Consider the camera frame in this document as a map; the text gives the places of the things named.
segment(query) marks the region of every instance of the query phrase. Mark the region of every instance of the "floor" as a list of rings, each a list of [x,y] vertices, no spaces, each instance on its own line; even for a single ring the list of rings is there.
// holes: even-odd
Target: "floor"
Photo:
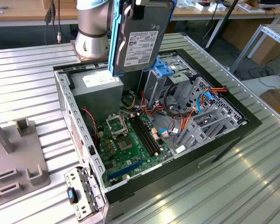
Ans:
[[[188,27],[189,31],[185,31],[186,24],[183,21],[179,21],[175,27],[175,32],[186,32],[194,41],[200,42],[202,36],[205,34],[208,29],[205,26],[205,21],[189,21]],[[62,25],[62,30],[65,38],[63,40],[68,42],[69,40],[75,39],[74,36],[70,33],[69,25]],[[9,49],[9,48],[21,48],[21,47],[31,47],[31,46],[40,46],[45,44],[44,40],[45,26],[35,26],[35,27],[0,27],[0,49]],[[202,46],[205,46],[209,40],[209,35],[207,35],[202,41]],[[48,27],[47,31],[47,43],[55,44],[53,36],[52,26]],[[219,38],[215,41],[210,54],[217,59],[222,65],[231,67],[236,58],[238,57],[240,51],[236,49],[233,45],[226,42],[224,39]],[[240,70],[236,75],[243,79],[252,79],[253,77],[261,77],[260,71],[261,68],[264,68],[264,64],[256,64],[253,60],[246,58],[240,66]],[[268,65],[268,68],[271,68],[274,74],[277,74],[280,71],[280,56],[271,61]]]

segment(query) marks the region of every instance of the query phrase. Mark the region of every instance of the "chip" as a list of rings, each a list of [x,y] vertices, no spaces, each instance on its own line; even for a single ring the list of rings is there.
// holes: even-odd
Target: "chip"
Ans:
[[[159,145],[162,145],[164,142],[163,142],[162,139],[158,139],[158,140],[157,140],[157,143],[158,143]]]
[[[133,147],[133,144],[128,136],[124,136],[116,139],[116,143],[121,151],[125,151]]]
[[[107,163],[107,164],[105,164],[105,168],[106,169],[111,169],[111,168],[113,168],[114,166],[113,166],[113,163]]]

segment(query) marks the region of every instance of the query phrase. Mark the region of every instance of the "blue latch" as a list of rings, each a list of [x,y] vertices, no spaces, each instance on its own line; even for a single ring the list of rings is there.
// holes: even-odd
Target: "blue latch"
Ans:
[[[170,70],[166,63],[163,62],[160,58],[156,58],[154,62],[153,69],[156,70],[159,73],[159,76],[171,76],[174,74],[174,71]]]
[[[69,190],[69,198],[73,198],[73,191]]]
[[[175,7],[176,7],[176,5],[177,5],[177,0],[172,0],[172,2],[173,2],[173,7],[172,7],[171,14],[170,14],[170,17],[169,17],[169,22],[171,22],[171,21],[172,21],[172,18],[173,18],[173,12],[174,12]]]

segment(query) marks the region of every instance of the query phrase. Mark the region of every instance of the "metal table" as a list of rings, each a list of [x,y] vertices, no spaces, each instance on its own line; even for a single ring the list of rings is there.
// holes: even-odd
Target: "metal table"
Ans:
[[[258,40],[254,48],[251,50],[250,54],[247,56],[248,58],[252,58],[254,53],[258,50],[266,36],[273,38],[275,41],[280,43],[280,25],[260,25],[258,29],[255,31],[254,35],[251,37],[250,41],[247,43],[242,53],[238,56],[232,67],[230,68],[230,72],[233,73],[238,68],[239,63],[246,56],[250,47],[255,43],[258,36],[263,33],[262,37]]]
[[[263,124],[217,163],[114,223],[280,223],[280,116],[189,37],[166,35],[161,50],[177,48],[227,85]],[[0,123],[35,121],[51,178],[49,186],[0,206],[0,223],[77,223],[63,174],[78,156],[52,72],[54,65],[76,61],[70,44],[0,50]]]

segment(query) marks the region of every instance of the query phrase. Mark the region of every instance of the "ram slot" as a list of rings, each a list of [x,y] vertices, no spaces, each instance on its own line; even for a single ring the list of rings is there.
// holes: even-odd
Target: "ram slot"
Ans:
[[[130,123],[150,156],[154,156],[156,152],[161,152],[159,146],[139,118],[130,119]]]

